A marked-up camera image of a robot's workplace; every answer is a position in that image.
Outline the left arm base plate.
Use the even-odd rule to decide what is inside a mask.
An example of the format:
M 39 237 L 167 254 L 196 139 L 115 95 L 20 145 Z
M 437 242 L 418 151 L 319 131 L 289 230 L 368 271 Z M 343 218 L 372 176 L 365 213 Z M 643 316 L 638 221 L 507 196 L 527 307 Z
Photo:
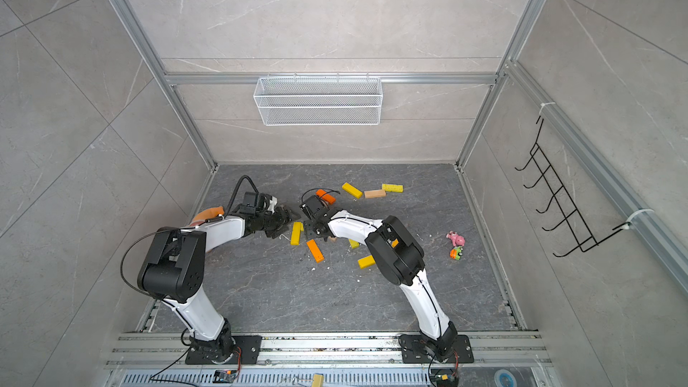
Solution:
M 186 365 L 255 365 L 263 338 L 258 335 L 222 336 L 217 340 L 191 340 Z

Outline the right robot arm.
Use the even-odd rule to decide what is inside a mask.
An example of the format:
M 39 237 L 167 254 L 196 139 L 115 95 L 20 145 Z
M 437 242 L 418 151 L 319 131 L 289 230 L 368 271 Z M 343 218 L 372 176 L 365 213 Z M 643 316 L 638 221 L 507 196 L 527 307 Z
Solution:
M 346 238 L 365 245 L 383 277 L 401 288 L 419 322 L 419 344 L 433 359 L 453 356 L 458 338 L 454 323 L 444 313 L 426 274 L 424 250 L 395 216 L 373 220 L 334 207 L 319 195 L 301 204 L 306 228 L 319 238 Z

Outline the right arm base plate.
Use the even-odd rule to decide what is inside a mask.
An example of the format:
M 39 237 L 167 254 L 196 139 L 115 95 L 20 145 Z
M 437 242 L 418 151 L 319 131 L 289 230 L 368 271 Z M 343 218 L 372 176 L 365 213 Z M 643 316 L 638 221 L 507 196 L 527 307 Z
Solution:
M 445 343 L 438 346 L 421 334 L 402 334 L 398 337 L 398 343 L 404 364 L 435 362 L 464 365 L 475 362 L 472 346 L 466 335 L 456 335 L 451 345 Z

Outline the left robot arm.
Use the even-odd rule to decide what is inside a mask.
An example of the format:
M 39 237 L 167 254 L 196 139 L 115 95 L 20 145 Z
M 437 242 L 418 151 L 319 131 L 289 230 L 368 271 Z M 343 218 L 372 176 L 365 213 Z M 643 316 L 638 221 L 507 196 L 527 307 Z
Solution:
M 206 254 L 232 241 L 263 231 L 277 238 L 300 215 L 258 190 L 243 175 L 226 205 L 200 212 L 187 226 L 163 227 L 141 238 L 152 243 L 137 275 L 127 287 L 161 301 L 185 325 L 189 348 L 198 358 L 223 364 L 238 356 L 230 323 L 204 291 Z

